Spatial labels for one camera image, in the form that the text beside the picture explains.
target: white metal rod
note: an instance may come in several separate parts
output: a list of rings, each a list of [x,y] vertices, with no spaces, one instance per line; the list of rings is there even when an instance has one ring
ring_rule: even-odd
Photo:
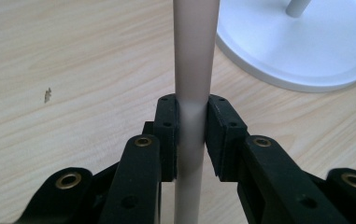
[[[291,17],[299,18],[311,0],[291,0],[286,8],[286,14]]]
[[[175,81],[179,104],[175,223],[196,224],[219,0],[174,0]]]

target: white plastic tube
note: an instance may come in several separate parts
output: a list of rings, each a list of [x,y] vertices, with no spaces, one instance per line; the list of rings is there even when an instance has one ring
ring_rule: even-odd
[[[291,0],[286,8],[286,14],[291,17],[300,17],[311,0]]]
[[[175,223],[196,224],[219,0],[174,0],[175,80],[179,104]]]

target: white lamp base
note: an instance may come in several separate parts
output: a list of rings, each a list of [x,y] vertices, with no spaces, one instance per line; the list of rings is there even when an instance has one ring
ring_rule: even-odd
[[[258,79],[293,90],[334,91],[356,81],[356,0],[221,0],[217,44]]]

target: white stand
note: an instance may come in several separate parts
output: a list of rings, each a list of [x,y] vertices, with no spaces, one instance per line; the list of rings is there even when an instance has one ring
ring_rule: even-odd
[[[217,44],[270,84],[341,89],[356,81],[356,0],[221,0]]]

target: light wooden surface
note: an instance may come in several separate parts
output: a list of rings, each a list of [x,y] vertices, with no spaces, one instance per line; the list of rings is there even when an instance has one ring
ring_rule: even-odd
[[[286,91],[216,49],[211,91],[304,170],[356,169],[356,84]],[[96,174],[118,161],[171,92],[172,0],[0,1],[0,223],[15,221],[56,171]],[[203,178],[200,223],[245,222],[235,184],[218,181],[207,155]],[[173,221],[173,195],[164,184],[163,223]]]

